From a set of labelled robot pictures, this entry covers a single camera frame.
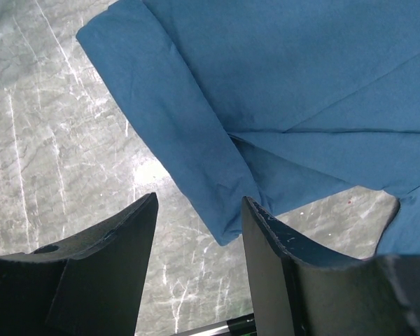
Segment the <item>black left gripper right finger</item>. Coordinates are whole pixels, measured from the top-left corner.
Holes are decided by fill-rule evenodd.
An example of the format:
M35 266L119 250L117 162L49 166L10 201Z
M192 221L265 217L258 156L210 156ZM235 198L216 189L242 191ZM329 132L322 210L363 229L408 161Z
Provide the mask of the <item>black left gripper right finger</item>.
M259 335L420 335L420 255L349 257L250 197L241 217Z

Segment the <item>blue t shirt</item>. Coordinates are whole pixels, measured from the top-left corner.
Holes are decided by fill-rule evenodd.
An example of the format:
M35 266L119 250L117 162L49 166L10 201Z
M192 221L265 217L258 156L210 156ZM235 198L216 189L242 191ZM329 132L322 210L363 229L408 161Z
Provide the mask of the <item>blue t shirt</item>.
M222 246L354 186L399 200L379 254L420 254L420 1L117 1L77 39Z

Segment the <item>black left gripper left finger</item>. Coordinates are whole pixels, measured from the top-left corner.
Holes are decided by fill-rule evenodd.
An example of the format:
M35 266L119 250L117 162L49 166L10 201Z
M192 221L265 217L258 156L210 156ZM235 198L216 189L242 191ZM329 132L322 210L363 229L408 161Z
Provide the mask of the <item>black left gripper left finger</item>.
M0 335L133 335L157 216L149 193L66 239L0 256Z

